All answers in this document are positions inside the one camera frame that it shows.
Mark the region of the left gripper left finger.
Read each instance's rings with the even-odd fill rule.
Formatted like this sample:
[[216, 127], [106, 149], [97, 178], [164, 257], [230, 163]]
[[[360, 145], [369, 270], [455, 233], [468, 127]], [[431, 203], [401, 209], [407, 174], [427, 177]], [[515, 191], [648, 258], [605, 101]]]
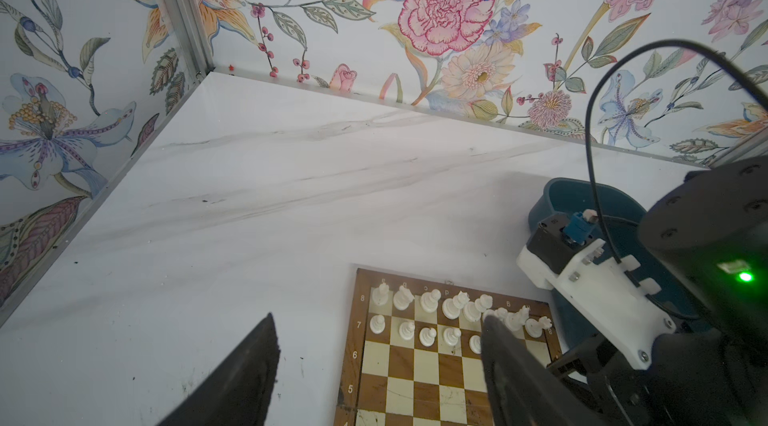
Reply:
[[274, 318], [267, 315], [159, 425], [265, 424], [279, 359]]

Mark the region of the wooden chess board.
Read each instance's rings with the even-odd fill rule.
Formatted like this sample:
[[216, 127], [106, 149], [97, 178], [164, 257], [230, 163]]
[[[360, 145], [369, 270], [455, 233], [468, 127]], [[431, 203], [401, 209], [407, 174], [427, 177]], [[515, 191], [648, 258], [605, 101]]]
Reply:
[[[393, 275], [358, 269], [353, 302], [361, 270]], [[479, 306], [487, 311], [492, 307], [492, 298], [481, 297]], [[479, 353], [480, 335], [469, 340], [470, 349], [479, 355], [477, 359], [443, 356], [424, 361], [394, 359], [376, 365], [366, 358], [363, 365], [358, 365], [347, 357], [344, 349], [335, 424], [493, 424]]]

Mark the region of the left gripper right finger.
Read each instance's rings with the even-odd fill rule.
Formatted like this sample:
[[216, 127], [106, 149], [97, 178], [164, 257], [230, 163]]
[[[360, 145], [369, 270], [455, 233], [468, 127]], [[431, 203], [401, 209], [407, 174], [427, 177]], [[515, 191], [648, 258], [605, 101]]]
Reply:
[[481, 358], [496, 425], [602, 423], [495, 317], [483, 321]]

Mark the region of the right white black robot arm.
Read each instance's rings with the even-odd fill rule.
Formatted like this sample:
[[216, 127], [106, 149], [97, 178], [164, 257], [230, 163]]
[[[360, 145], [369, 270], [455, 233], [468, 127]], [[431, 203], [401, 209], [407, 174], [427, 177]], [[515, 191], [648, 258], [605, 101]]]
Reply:
[[686, 290], [704, 332], [685, 332], [612, 255], [600, 205], [541, 222], [518, 256], [596, 334], [548, 366], [496, 319], [482, 363], [499, 425], [763, 425], [767, 421], [767, 161], [691, 173], [639, 222], [640, 244]]

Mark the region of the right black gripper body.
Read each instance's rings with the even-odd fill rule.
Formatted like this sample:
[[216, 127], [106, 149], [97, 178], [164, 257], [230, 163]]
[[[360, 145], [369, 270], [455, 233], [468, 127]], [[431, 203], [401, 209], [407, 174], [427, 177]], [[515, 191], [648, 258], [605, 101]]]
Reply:
[[548, 365], [605, 425], [764, 425], [767, 357], [716, 330], [659, 336], [632, 368], [595, 334]]

